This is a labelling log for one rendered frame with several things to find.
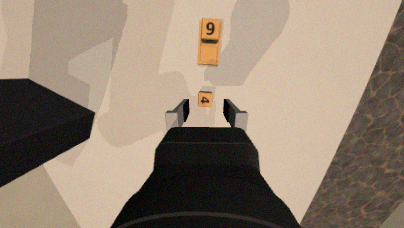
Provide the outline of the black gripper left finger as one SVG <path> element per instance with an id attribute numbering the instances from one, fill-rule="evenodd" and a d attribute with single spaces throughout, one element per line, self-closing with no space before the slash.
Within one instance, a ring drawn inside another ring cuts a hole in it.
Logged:
<path id="1" fill-rule="evenodd" d="M 167 111 L 165 113 L 167 132 L 173 127 L 182 127 L 189 113 L 189 99 L 183 99 L 172 111 Z"/>

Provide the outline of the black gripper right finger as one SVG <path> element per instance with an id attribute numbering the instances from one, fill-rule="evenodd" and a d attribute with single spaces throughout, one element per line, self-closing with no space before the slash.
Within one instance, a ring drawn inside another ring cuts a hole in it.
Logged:
<path id="1" fill-rule="evenodd" d="M 246 111 L 240 111 L 230 99 L 224 99 L 223 114 L 231 127 L 238 127 L 246 132 L 248 113 Z"/>

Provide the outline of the orange rectangular tray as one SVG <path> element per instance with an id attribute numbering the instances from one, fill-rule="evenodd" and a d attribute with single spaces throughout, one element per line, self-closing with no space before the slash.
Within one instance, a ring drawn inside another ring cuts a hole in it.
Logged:
<path id="1" fill-rule="evenodd" d="M 202 20 L 199 21 L 199 40 L 198 40 L 198 65 L 218 66 L 222 21 L 220 21 L 219 40 L 217 44 L 202 43 L 201 41 Z"/>

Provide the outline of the orange cube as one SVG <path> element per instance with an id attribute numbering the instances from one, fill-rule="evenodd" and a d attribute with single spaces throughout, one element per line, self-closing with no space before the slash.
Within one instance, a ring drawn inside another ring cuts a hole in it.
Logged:
<path id="1" fill-rule="evenodd" d="M 203 18 L 201 29 L 202 43 L 217 44 L 219 39 L 220 19 Z"/>
<path id="2" fill-rule="evenodd" d="M 212 107 L 213 93 L 209 91 L 199 91 L 198 107 Z"/>

